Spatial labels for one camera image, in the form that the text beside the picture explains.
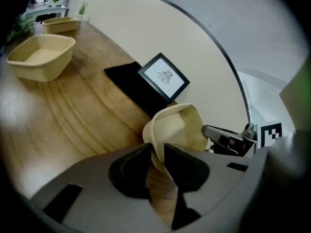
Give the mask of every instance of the framed drawing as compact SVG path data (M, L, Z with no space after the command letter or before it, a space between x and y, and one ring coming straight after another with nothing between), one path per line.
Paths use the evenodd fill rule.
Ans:
M166 99L172 103L187 87L189 80L162 53L147 63L138 73Z

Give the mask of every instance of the black mat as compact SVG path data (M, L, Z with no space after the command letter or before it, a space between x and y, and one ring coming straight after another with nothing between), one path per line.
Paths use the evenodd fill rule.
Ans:
M105 69L107 76L150 117L167 107L167 101L139 74L137 62Z

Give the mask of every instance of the wood grain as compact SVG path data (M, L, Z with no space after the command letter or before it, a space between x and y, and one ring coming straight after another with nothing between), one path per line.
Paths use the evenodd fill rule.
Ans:
M41 33L36 25L35 34ZM134 60L86 22L76 31L72 62L54 81L18 79L1 59L0 128L2 157L16 189L30 198L76 162L143 142L150 120L103 72ZM171 224L177 188L152 167L152 206Z

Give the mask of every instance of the beige bowl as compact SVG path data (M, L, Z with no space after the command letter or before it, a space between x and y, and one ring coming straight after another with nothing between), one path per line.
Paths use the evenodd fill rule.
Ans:
M177 104L159 111L146 124L142 132L145 143L152 143L155 153L152 162L162 172L164 167L164 144L178 144L204 151L208 139L202 134L203 120L198 110L190 103Z
M32 36L9 54L7 63L19 78L52 81L71 61L74 44L73 38L61 35Z
M42 22L44 33L60 33L76 30L79 26L79 19L75 17L57 17Z

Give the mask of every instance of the black slot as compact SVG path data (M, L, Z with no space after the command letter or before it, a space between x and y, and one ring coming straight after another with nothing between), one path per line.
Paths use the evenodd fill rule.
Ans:
M227 167L230 167L230 168L242 171L242 172L245 172L247 170L247 168L248 168L248 166L237 164L237 163L233 163L233 162L229 163L227 165Z
M178 230L186 225L194 222L201 217L195 210L188 208L183 193L179 190L176 202L174 219L172 222L172 230Z
M109 179L116 189L131 198L149 199L146 187L153 146L146 143L133 152L115 160L109 168Z
M68 184L43 210L43 212L61 223L68 210L82 191L82 187Z
M181 192L197 191L209 176L207 164L166 143L164 165Z

